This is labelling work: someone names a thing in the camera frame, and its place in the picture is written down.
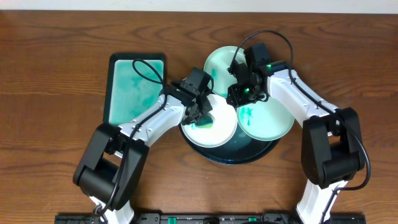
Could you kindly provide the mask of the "green scouring sponge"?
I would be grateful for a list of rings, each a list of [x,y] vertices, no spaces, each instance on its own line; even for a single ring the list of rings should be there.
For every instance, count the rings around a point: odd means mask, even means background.
[[[197,128],[211,128],[213,125],[213,119],[210,115],[203,115],[196,123]]]

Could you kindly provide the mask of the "white plate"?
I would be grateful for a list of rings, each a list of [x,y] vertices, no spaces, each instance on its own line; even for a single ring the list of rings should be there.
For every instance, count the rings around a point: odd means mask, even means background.
[[[238,119],[233,106],[227,104],[222,96],[209,94],[208,99],[213,109],[208,113],[213,119],[211,128],[197,128],[195,123],[181,125],[184,135],[201,147],[218,147],[228,142],[234,135]]]

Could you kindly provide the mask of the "mint plate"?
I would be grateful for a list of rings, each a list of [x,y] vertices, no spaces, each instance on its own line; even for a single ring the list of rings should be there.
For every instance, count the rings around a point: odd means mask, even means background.
[[[214,88],[210,94],[222,96],[226,99],[228,87],[237,83],[228,68],[232,67],[232,63],[236,60],[238,63],[246,63],[244,50],[239,48],[236,53],[237,46],[220,47],[213,51],[206,59],[204,71],[211,75],[214,79]]]
[[[295,118],[277,100],[240,106],[236,110],[240,128],[250,137],[260,141],[273,141],[286,135]]]

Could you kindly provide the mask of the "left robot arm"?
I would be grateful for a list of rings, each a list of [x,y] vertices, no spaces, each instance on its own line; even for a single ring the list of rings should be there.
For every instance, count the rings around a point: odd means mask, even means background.
[[[96,204],[98,223],[130,223],[129,204],[144,168],[149,148],[169,129],[192,124],[211,110],[208,95],[213,79],[189,79],[165,85],[157,102],[132,121],[99,125],[80,159],[73,183]]]

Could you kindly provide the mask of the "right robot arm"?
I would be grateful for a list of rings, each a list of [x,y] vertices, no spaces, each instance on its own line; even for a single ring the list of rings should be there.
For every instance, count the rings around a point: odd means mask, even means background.
[[[325,101],[285,61],[233,60],[228,72],[238,81],[228,88],[228,104],[240,107],[273,98],[300,123],[301,164],[308,180],[295,220],[328,222],[338,194],[362,189],[370,180],[357,112]]]

